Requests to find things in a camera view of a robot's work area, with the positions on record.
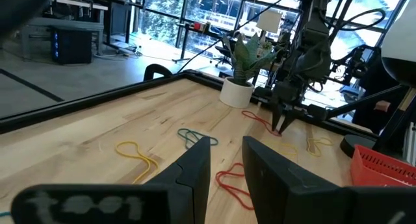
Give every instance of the wooden tabletop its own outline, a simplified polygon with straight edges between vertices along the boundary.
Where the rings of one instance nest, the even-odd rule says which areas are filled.
[[[132,183],[145,163],[114,151],[122,141],[136,141],[142,153],[158,161],[161,169],[185,151],[177,130],[192,129],[219,140],[211,148],[211,186],[206,223],[257,223],[253,211],[215,183],[215,173],[242,162],[241,141],[250,135],[302,167],[340,186],[351,184],[350,159],[340,150],[342,136],[296,120],[283,137],[271,135],[262,124],[244,117],[241,110],[218,100],[219,91],[188,80],[111,101],[95,108],[55,118],[0,136],[0,212],[10,210],[22,189],[41,183]],[[271,113],[256,105],[248,110],[270,121]],[[312,145],[308,139],[329,138],[332,146]],[[298,154],[292,155],[293,145]],[[133,146],[126,147],[134,153]],[[145,176],[139,183],[155,175]],[[247,190],[241,178],[224,182]],[[0,223],[11,223],[0,218]]]

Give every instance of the lamp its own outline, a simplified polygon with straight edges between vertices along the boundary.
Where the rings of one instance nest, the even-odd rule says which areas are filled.
[[[257,27],[261,29],[261,42],[266,41],[266,32],[277,33],[280,25],[281,13],[276,9],[268,9],[260,15]]]

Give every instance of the black chair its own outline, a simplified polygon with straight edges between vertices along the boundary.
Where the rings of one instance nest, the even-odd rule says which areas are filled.
[[[150,81],[153,79],[155,73],[163,75],[163,77],[171,77],[174,75],[168,68],[159,65],[159,64],[152,64],[146,67],[144,71],[144,78],[143,81]]]
[[[215,67],[218,67],[218,65],[220,63],[224,64],[227,63],[229,65],[232,65],[230,60],[231,60],[231,52],[229,51],[229,49],[227,48],[226,44],[224,43],[224,41],[222,42],[222,47],[221,46],[215,46],[215,49],[218,50],[223,56],[219,57],[219,58],[212,58],[210,59],[209,63],[213,63],[213,60],[218,60],[218,63],[215,64]],[[234,51],[235,48],[235,41],[234,40],[229,40],[229,45],[231,47],[231,50]]]

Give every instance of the string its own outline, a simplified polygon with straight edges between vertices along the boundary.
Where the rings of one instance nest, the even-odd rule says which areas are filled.
[[[246,196],[248,196],[248,197],[250,197],[250,194],[248,193],[248,192],[246,192],[246,191],[244,191],[244,190],[241,190],[240,188],[236,188],[236,187],[234,187],[234,186],[231,186],[231,185],[228,185],[228,184],[224,184],[222,181],[221,181],[221,177],[223,177],[224,175],[232,175],[232,176],[236,176],[236,177],[244,177],[245,175],[243,174],[243,173],[232,173],[232,172],[230,172],[230,171],[232,171],[233,169],[234,169],[234,167],[235,166],[241,166],[241,167],[243,167],[244,168],[244,166],[241,164],[241,163],[239,163],[239,162],[236,162],[236,163],[234,163],[233,164],[233,166],[229,169],[229,170],[227,170],[227,171],[219,171],[216,175],[215,175],[215,180],[216,180],[216,182],[218,183],[218,185],[221,187],[221,188],[223,188],[223,189],[225,189],[225,191],[227,191],[228,193],[230,193],[233,197],[235,197],[238,201],[239,201],[239,203],[245,208],[245,209],[247,209],[247,210],[254,210],[254,207],[252,207],[252,206],[248,206],[248,205],[246,205],[246,204],[244,204],[244,202],[242,201],[242,199],[233,191],[233,190],[235,190],[235,191],[237,191],[237,192],[240,192],[240,193],[242,193],[243,195],[246,195]]]
[[[265,126],[265,128],[267,129],[267,131],[269,133],[271,133],[272,135],[274,135],[274,136],[281,136],[281,134],[279,134],[278,132],[271,130],[272,129],[272,125],[268,121],[260,118],[259,116],[256,116],[253,112],[248,111],[248,110],[243,110],[241,112],[241,114],[244,115],[244,116],[246,116],[246,117],[248,117],[248,118],[254,119],[254,120],[259,121],[260,123],[262,123]]]
[[[119,149],[119,147],[120,146],[122,146],[122,145],[127,145],[127,144],[132,144],[132,145],[134,145],[134,146],[136,146],[136,150],[137,150],[137,155],[130,155],[130,154],[127,154],[127,153],[123,153],[123,152],[121,152],[120,151],[120,149]],[[147,165],[148,165],[148,167],[144,170],[144,172],[142,172],[134,181],[133,181],[133,184],[135,184],[139,179],[141,179],[147,172],[149,172],[149,170],[150,170],[150,167],[151,167],[151,164],[150,164],[150,162],[152,162],[153,164],[155,164],[155,166],[156,166],[156,171],[159,171],[159,164],[155,161],[155,160],[153,160],[152,158],[150,158],[150,157],[148,157],[148,156],[145,156],[145,155],[143,155],[141,152],[140,152],[140,149],[139,149],[139,146],[138,146],[138,144],[136,143],[136,142],[130,142],[130,141],[126,141],[126,142],[121,142],[121,143],[119,143],[118,145],[116,145],[116,152],[119,154],[119,155],[122,155],[122,156],[125,156],[125,157],[128,157],[128,158],[135,158],[135,159],[141,159],[141,160],[143,160]]]
[[[254,119],[254,120],[259,121],[260,123],[262,123],[265,126],[266,130],[269,133],[271,133],[272,135],[281,136],[278,132],[271,130],[272,125],[268,121],[260,118],[259,116],[255,115],[253,112],[248,111],[248,110],[243,110],[241,112],[241,114],[248,117],[248,118]],[[315,146],[315,149],[317,149],[318,153],[314,153],[314,152],[311,151],[312,145]],[[306,151],[312,156],[320,157],[320,156],[322,156],[322,151],[320,150],[320,147],[318,145],[332,146],[333,142],[330,139],[325,138],[325,137],[322,137],[320,139],[309,138],[309,139],[307,139],[307,149],[306,149]],[[296,151],[296,154],[292,154],[291,156],[296,156],[296,158],[297,158],[298,151],[293,145],[291,145],[289,143],[284,143],[281,146],[290,147],[290,148],[294,149]]]
[[[189,149],[189,147],[188,147],[189,142],[194,145],[198,140],[201,140],[201,138],[206,136],[204,134],[201,134],[197,131],[192,131],[190,129],[179,129],[179,130],[177,130],[177,134],[180,135],[180,137],[182,137],[183,139],[185,139],[185,148],[186,149]],[[206,136],[206,137],[209,137],[211,146],[218,145],[218,140],[216,138],[213,138],[213,137],[210,137],[210,136]]]
[[[309,138],[309,139],[307,139],[307,149],[306,149],[306,151],[310,155],[315,156],[315,157],[322,156],[322,151],[320,150],[320,147],[318,146],[318,144],[324,145],[324,146],[333,146],[332,141],[330,139],[328,139],[328,138],[321,137],[318,140],[317,139],[314,139],[314,138]],[[314,145],[315,146],[315,149],[317,149],[317,153],[311,152],[312,145]]]

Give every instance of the desk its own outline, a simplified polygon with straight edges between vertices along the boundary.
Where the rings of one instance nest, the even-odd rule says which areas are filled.
[[[211,148],[206,223],[256,223],[253,211],[243,209],[214,182],[217,171],[242,162],[244,135],[275,150],[282,150],[282,143],[291,143],[297,147],[298,157],[288,156],[290,160],[335,184],[351,185],[350,159],[338,147],[341,135],[296,120],[278,138],[244,117],[241,110],[221,103],[218,96],[217,90],[181,79],[1,135],[0,210],[9,210],[13,197],[33,184],[132,182],[145,163],[116,154],[114,146],[121,141],[138,142],[141,151],[164,169],[185,152],[184,140],[176,134],[183,127],[219,140]],[[271,119],[271,113],[257,105],[251,104],[248,110]],[[317,158],[306,152],[306,142],[320,137],[330,138],[333,147],[322,146],[322,157]],[[139,183],[151,179],[154,172]],[[247,190],[244,179],[225,178],[224,182]]]
[[[107,34],[106,44],[108,46],[111,46],[111,47],[115,48],[115,49],[119,49],[119,47],[116,46],[116,45],[113,45],[111,43],[111,36],[112,36],[113,23],[114,23],[113,14],[115,14],[115,12],[114,12],[115,8],[114,8],[113,3],[117,4],[117,5],[126,6],[126,8],[124,9],[125,13],[126,13],[125,22],[124,22],[125,23],[124,43],[129,44],[130,43],[130,22],[131,22],[131,16],[132,16],[131,15],[132,14],[131,6],[137,7],[139,9],[143,9],[143,5],[132,2],[132,1],[126,1],[126,0],[95,0],[95,1],[99,1],[102,4],[107,5],[108,8],[109,8],[109,14],[110,15],[109,15],[109,18],[108,18],[109,22],[108,22],[108,25],[107,25],[108,29],[107,29],[107,32],[106,32],[106,34]]]
[[[108,10],[108,7],[99,4],[90,4],[78,0],[56,0],[57,3],[69,4],[79,7],[90,7],[99,10],[99,21],[87,22],[87,21],[76,21],[76,20],[65,20],[65,19],[53,19],[53,18],[42,18],[37,17],[31,19],[26,26],[23,26],[20,30],[21,37],[21,48],[23,58],[31,59],[29,36],[33,28],[36,27],[49,27],[49,26],[63,26],[63,27],[75,27],[80,29],[86,29],[89,31],[97,32],[97,54],[102,54],[103,47],[103,31],[104,31],[104,11]]]

